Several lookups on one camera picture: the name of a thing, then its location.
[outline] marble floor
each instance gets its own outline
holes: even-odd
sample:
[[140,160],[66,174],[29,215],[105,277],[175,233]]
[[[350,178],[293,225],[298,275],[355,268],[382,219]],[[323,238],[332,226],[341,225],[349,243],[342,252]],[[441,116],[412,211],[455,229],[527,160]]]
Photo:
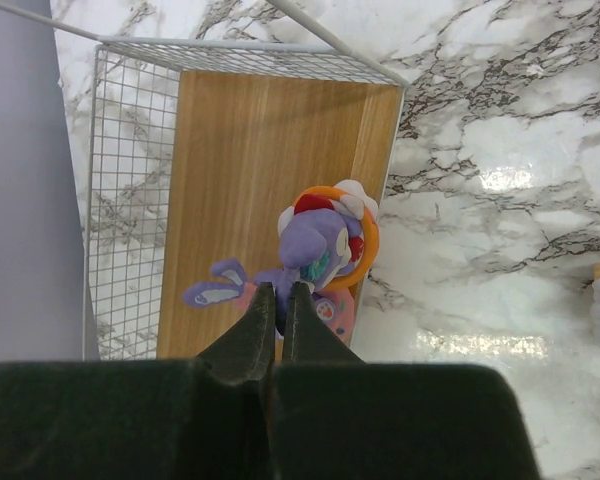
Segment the marble floor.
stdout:
[[[262,0],[51,3],[102,34],[318,43]],[[600,0],[299,3],[413,84],[353,349],[496,368],[546,478],[600,480]],[[84,215],[94,45],[56,38]]]

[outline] purple plush toy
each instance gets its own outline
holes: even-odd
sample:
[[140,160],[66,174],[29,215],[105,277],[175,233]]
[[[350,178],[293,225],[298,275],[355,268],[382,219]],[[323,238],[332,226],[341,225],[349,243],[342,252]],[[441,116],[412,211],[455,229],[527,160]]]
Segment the purple plush toy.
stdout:
[[[360,212],[370,212],[375,221],[378,206],[364,194],[358,182],[346,180],[336,187],[350,192],[345,202],[304,194],[280,216],[278,257],[282,268],[259,272],[249,281],[237,259],[220,261],[211,267],[211,274],[229,283],[197,283],[184,293],[184,302],[192,307],[207,307],[245,296],[250,298],[254,290],[250,286],[271,283],[276,294],[277,329],[284,334],[291,287],[295,282],[303,282],[309,286],[316,310],[324,321],[351,310],[345,316],[352,322],[353,300],[349,291],[345,288],[334,296],[323,289],[334,278],[347,275],[356,267],[364,249]],[[336,328],[334,323],[336,330],[344,334],[344,329]]]

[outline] pink plush object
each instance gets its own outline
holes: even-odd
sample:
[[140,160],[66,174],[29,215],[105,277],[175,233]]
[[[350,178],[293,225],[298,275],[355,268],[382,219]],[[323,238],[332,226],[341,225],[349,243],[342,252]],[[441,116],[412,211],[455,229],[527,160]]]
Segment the pink plush object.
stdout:
[[[244,284],[244,293],[232,301],[233,306],[238,311],[245,312],[249,308],[251,298],[256,293],[257,288],[254,283],[246,282]],[[318,306],[318,316],[329,326],[333,333],[344,340],[351,335],[355,320],[355,301],[351,296],[351,292],[347,289],[335,292],[322,292],[320,293],[320,297],[326,298],[329,302]]]

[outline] red fabric patch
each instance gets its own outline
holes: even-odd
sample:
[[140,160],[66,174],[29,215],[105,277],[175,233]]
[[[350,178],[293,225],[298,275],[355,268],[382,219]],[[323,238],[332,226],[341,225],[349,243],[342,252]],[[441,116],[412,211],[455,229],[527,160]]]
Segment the red fabric patch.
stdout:
[[353,237],[349,239],[349,248],[351,249],[351,262],[357,262],[362,256],[364,250],[364,240],[360,237]]
[[309,210],[320,210],[321,208],[327,208],[329,210],[335,210],[331,200],[320,195],[314,195],[313,193],[307,193],[300,197],[298,203],[296,203],[293,209],[294,215],[298,213],[307,212]]

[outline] stuffed animal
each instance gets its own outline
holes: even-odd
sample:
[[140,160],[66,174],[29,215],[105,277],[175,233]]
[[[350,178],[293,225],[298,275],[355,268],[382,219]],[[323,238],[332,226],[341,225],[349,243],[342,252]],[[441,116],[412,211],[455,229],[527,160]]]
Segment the stuffed animal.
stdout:
[[364,278],[378,252],[377,214],[378,204],[354,180],[309,188],[278,219],[281,268],[256,273],[250,280],[237,259],[223,260],[212,265],[211,274],[229,283],[197,283],[183,300],[192,307],[233,301],[244,311],[257,286],[269,282],[276,294],[276,328],[282,336],[291,287],[303,282],[318,316],[344,339],[354,323],[349,287]]

